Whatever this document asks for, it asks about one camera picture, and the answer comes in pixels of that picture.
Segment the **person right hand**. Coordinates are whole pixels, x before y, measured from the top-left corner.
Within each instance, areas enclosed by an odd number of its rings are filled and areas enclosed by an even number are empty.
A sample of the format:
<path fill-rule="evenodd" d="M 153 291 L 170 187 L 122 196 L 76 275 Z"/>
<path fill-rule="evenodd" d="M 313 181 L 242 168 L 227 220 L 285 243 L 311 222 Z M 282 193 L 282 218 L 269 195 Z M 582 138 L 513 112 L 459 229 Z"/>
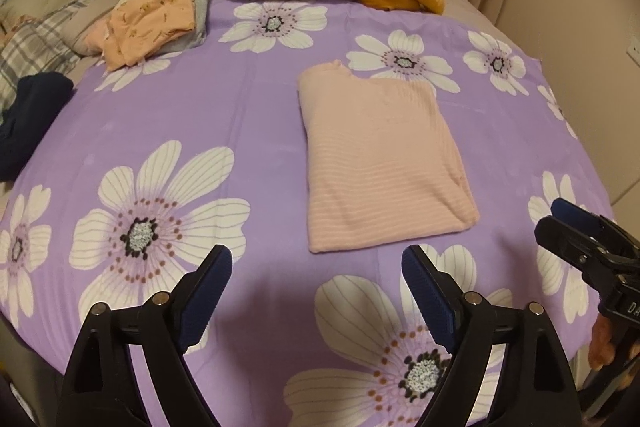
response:
<path fill-rule="evenodd" d="M 591 340 L 588 349 L 588 363 L 590 369 L 599 372 L 605 365 L 610 365 L 616 353 L 616 347 L 613 343 L 613 323 L 607 317 L 602 314 L 598 314 L 597 320 L 594 322 L 591 329 Z M 634 344 L 629 351 L 628 358 L 632 360 L 639 354 L 639 341 Z M 638 373 L 639 369 L 631 369 L 621 381 L 617 390 L 624 390 L 628 388 L 634 380 L 634 375 Z"/>

